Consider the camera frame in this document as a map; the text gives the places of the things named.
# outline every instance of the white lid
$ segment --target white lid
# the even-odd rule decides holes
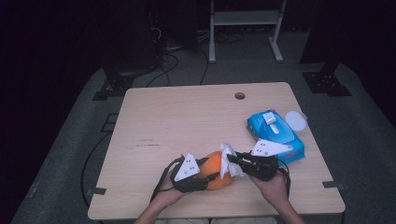
[[[285,121],[295,132],[304,130],[307,124],[306,116],[293,110],[286,114]]]

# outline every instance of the table top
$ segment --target table top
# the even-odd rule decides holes
[[[284,117],[301,111],[290,85],[251,83],[130,89],[126,92],[88,215],[91,219],[137,218],[149,204],[163,169],[181,154],[196,159],[231,144],[249,152],[255,140],[247,119],[274,109]],[[339,214],[345,204],[308,127],[297,133],[305,158],[289,165],[290,202],[299,214]],[[160,218],[263,217],[277,215],[248,176],[223,189],[195,191],[166,208]]]

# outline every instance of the white paper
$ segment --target white paper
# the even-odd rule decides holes
[[[227,174],[227,172],[230,172],[231,176],[236,176],[236,175],[244,176],[244,172],[242,171],[242,168],[238,164],[230,162],[227,158],[227,154],[236,156],[236,153],[233,151],[231,145],[228,143],[221,143],[220,149],[221,149],[221,167],[220,167],[221,179],[224,177],[225,174]]]

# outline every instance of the black tape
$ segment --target black tape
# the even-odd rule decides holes
[[[322,182],[322,184],[325,189],[331,189],[331,188],[338,187],[338,185],[337,185],[337,183],[335,183],[335,181],[325,181],[325,182]]]
[[[92,193],[94,194],[100,194],[100,195],[105,195],[106,189],[100,189],[100,188],[94,188]]]

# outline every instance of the person's left hand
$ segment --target person's left hand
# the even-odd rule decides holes
[[[158,203],[163,208],[177,203],[186,193],[183,193],[174,188],[170,175],[172,171],[168,172],[166,178],[163,180],[160,191],[153,199],[153,203]]]

